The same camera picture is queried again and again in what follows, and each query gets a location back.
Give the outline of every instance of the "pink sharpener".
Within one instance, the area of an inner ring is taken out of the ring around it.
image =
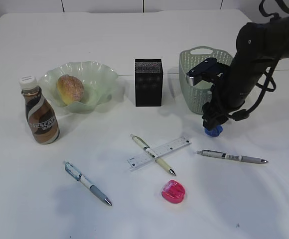
[[[185,189],[180,183],[170,180],[163,187],[161,194],[171,203],[181,203],[184,199]]]

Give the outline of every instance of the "green plastic basket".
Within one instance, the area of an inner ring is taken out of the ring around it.
[[[208,49],[211,50],[210,54],[191,54],[193,50],[197,49]],[[191,70],[193,67],[201,63],[207,58],[214,57],[217,58],[218,62],[230,65],[233,57],[226,51],[213,49],[207,46],[199,46],[192,48],[190,50],[182,51],[179,58],[179,79],[181,90],[185,101],[189,109],[196,114],[203,114],[202,106],[209,102],[212,98],[210,88],[212,83],[206,81],[201,81],[195,86],[188,84],[186,79],[186,73]]]

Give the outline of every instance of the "ballpoint pen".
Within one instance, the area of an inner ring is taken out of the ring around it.
[[[150,147],[144,142],[140,137],[130,134],[133,141],[139,145],[149,156],[154,158],[155,162],[159,164],[165,171],[167,171],[172,176],[176,176],[174,170],[162,159],[160,158]]]
[[[92,192],[97,198],[99,198],[100,201],[102,201],[108,206],[113,205],[110,202],[109,198],[102,191],[100,191],[100,189],[97,188],[96,185],[90,182],[90,180],[84,174],[82,174],[82,172],[80,172],[78,168],[66,161],[64,161],[64,164],[66,172],[69,173],[77,181],[80,181],[86,188],[90,190],[90,192]]]
[[[226,153],[211,151],[211,150],[197,151],[196,153],[201,154],[202,156],[208,156],[208,157],[213,157],[213,158],[223,158],[223,159],[241,161],[241,162],[246,162],[246,163],[258,163],[258,164],[268,163],[267,160],[264,160],[261,158],[253,158],[253,157],[248,157],[248,156],[234,156],[234,155],[229,155]]]

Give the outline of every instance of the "green glass bowl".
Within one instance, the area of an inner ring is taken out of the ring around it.
[[[70,75],[77,77],[84,85],[81,101],[66,105],[56,88],[59,77]],[[46,74],[38,81],[46,99],[72,113],[91,112],[101,103],[109,100],[118,74],[109,66],[94,61],[69,62]]]

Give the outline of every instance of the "white ruler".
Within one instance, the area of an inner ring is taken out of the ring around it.
[[[177,149],[180,149],[184,146],[187,146],[191,144],[191,142],[186,139],[185,137],[180,137],[174,141],[171,141],[169,143],[166,143],[164,145],[161,145],[157,148],[154,148],[153,151],[158,155],[158,156],[164,156],[168,153],[174,152]],[[131,168],[130,170],[136,170],[138,168],[141,168],[145,166],[146,164],[153,162],[154,159],[151,158],[147,153],[143,152],[142,154],[139,154],[136,157],[133,157],[131,159],[127,160],[128,163],[130,164]]]

